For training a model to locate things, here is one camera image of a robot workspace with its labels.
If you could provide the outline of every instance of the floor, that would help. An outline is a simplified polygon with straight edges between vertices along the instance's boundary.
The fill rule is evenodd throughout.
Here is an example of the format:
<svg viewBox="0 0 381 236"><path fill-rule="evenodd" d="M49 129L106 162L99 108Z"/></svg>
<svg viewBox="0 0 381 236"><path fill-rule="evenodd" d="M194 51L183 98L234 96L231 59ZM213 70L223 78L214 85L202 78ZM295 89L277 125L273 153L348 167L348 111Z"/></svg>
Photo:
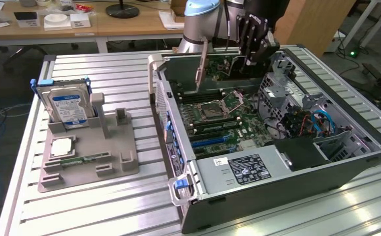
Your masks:
<svg viewBox="0 0 381 236"><path fill-rule="evenodd" d="M349 32L353 27L358 14L353 17L346 18L341 30L344 32ZM356 35L356 40L358 40L373 24L372 21L368 21L360 32ZM349 51L356 47L357 41L353 40L350 45L346 48ZM127 50L134 51L144 51L144 50L156 50L163 49L160 40L152 41L136 41L135 48L130 47L130 42L114 42L110 43L110 48L112 52L123 52ZM178 46L179 40L167 40L167 44L170 46ZM90 54L98 53L98 47L94 43L79 43L79 49L74 50L70 44L59 44L59 45L44 45L43 48L49 54L55 55L72 55L72 54ZM11 64L13 68L13 73L4 73L1 69L1 63L5 61L7 57L13 53L19 47L9 47L8 53L0 52L0 108L13 106L16 104L28 103L32 99L33 93L29 90L29 80L32 78L37 78L40 66L41 66L41 55L36 51L29 51L25 55L20 57L17 61ZM357 63L372 63L377 66L377 69L381 71L381 30L378 31L373 41L368 46L369 55L361 54L354 61ZM349 62L334 54L325 54L321 58L323 62L330 66L330 68L341 73L342 71L356 67L353 62ZM369 76L361 73L361 68L354 69L344 74L345 77L361 82L366 83L370 79ZM21 114L28 112L28 106L15 108L8 111L8 115ZM27 121L27 116L7 118L5 120L5 133L0 137L0 182L1 182L1 193L0 193L0 211L3 200L5 196L5 191L8 188L11 174L13 169L13 164L16 160L19 145L21 142L21 136L24 132L24 125Z"/></svg>

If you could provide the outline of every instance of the blue pcie slot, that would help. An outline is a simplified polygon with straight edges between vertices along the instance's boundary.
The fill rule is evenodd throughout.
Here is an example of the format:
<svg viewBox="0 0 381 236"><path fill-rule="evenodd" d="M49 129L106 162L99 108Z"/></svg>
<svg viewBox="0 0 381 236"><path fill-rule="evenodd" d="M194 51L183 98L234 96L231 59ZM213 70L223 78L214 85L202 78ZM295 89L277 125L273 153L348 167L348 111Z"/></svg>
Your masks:
<svg viewBox="0 0 381 236"><path fill-rule="evenodd" d="M227 138L229 138L229 136L223 136L223 137L214 138L214 139L210 139L210 140L206 140L206 141L194 142L191 144L191 147L197 148L197 147L211 145L211 144L221 144L221 143L223 143L227 140Z"/></svg>

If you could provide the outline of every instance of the motherboard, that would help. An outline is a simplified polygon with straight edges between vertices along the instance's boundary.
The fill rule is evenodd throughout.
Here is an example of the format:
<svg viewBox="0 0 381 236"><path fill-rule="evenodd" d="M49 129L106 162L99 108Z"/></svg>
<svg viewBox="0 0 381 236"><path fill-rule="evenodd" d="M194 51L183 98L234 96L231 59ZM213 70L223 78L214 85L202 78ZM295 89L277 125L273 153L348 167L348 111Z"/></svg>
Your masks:
<svg viewBox="0 0 381 236"><path fill-rule="evenodd" d="M258 116L254 96L218 90L179 98L179 112L197 159L267 145L273 137Z"/></svg>

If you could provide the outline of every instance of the white table leg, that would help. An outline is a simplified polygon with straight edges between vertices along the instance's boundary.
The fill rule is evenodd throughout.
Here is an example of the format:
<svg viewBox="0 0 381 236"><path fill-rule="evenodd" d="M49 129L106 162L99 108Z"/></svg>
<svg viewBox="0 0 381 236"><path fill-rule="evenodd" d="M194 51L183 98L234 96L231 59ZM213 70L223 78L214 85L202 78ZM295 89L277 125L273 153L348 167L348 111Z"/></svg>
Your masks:
<svg viewBox="0 0 381 236"><path fill-rule="evenodd" d="M380 19L380 21L376 23L376 25L373 26L373 28L372 28L372 30L370 30L368 36L366 36L365 39L362 40L361 45L360 45L361 48L366 47L368 43L370 42L370 40L372 40L374 34L377 33L377 31L380 30L380 28L381 28L381 19Z"/></svg>
<svg viewBox="0 0 381 236"><path fill-rule="evenodd" d="M108 53L107 51L107 37L98 37L96 38L99 53Z"/></svg>
<svg viewBox="0 0 381 236"><path fill-rule="evenodd" d="M346 38L345 38L345 40L344 40L344 43L342 43L344 47L348 46L350 40L353 39L353 37L354 37L354 35L356 35L356 33L357 33L357 31L358 31L358 29L360 29L362 23L365 22L365 20L366 20L369 14L370 14L373 8L376 7L376 4L377 4L377 1L376 1L376 0L372 0L372 2L369 3L369 6L368 6L368 8L366 8L366 10L365 10L364 13L361 14L361 17L360 17L360 19L358 19L358 21L357 21L357 23L356 23L353 29L350 30L350 32L349 32L349 34L348 34L348 36L346 36Z"/></svg>

